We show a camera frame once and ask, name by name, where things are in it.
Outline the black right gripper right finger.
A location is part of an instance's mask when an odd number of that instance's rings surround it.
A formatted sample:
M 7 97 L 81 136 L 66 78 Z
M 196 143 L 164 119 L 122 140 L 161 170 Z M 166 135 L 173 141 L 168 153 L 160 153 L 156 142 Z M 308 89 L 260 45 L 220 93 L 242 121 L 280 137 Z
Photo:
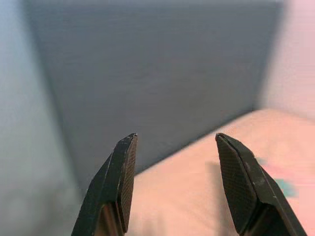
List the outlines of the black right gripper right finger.
M 306 235 L 282 190 L 252 151 L 223 133 L 215 139 L 224 192 L 238 235 Z

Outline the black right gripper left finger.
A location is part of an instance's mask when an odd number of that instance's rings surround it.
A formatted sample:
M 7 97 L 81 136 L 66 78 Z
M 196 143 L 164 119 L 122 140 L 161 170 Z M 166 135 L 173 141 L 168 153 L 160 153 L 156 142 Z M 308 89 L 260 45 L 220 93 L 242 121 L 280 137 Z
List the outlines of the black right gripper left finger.
M 87 189 L 73 236 L 123 236 L 128 231 L 136 150 L 135 133 L 117 142 Z

